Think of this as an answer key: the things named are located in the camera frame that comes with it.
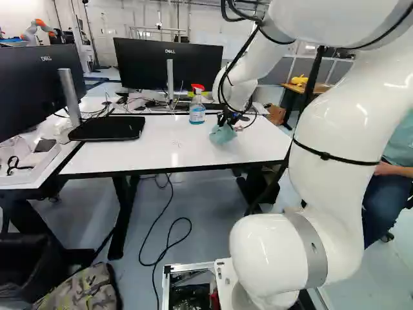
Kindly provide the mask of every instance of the spray bottle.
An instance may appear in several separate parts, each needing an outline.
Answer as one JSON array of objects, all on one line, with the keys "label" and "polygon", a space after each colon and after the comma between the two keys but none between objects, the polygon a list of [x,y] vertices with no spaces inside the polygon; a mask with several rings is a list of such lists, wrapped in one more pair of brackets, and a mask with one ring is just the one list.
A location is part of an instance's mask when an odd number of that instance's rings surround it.
[{"label": "spray bottle", "polygon": [[194,98],[189,105],[189,122],[194,125],[205,122],[205,106],[202,104],[202,91],[205,87],[201,84],[191,84],[194,89]]}]

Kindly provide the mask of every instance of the person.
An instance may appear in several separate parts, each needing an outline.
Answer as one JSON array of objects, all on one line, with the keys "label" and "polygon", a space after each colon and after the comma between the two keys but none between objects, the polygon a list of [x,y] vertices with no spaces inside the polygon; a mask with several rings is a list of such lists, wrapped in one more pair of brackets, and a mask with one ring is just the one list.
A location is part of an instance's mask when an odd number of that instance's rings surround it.
[{"label": "person", "polygon": [[413,181],[413,110],[390,138],[363,198],[365,249],[394,226]]}]

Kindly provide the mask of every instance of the cardboard box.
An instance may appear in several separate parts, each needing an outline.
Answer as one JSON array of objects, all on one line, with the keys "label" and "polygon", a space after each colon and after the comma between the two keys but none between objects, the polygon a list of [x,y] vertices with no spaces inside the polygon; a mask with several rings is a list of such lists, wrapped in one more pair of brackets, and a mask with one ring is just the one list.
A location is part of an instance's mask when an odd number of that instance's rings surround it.
[{"label": "cardboard box", "polygon": [[284,116],[285,116],[285,109],[278,107],[276,105],[272,105],[267,109],[269,111],[269,115],[267,115],[267,119],[275,124],[275,125],[281,125],[284,122]]}]

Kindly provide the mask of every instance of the dell logo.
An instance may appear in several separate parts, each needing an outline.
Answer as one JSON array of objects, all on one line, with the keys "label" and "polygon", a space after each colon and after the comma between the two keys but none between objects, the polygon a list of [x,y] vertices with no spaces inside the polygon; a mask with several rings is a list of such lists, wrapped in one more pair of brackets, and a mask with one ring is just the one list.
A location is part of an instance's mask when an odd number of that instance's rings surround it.
[{"label": "dell logo", "polygon": [[41,56],[40,58],[41,58],[41,61],[51,61],[52,60],[52,58],[49,55]]}]

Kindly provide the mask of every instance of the blue sponge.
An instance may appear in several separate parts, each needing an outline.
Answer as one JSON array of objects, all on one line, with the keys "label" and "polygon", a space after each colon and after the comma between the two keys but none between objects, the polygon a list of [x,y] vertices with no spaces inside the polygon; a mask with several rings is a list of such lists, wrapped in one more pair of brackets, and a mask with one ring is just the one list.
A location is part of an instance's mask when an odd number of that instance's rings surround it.
[{"label": "blue sponge", "polygon": [[235,130],[225,123],[222,127],[215,125],[214,128],[212,128],[212,132],[209,134],[209,140],[215,144],[222,145],[231,141],[236,136],[237,133]]}]

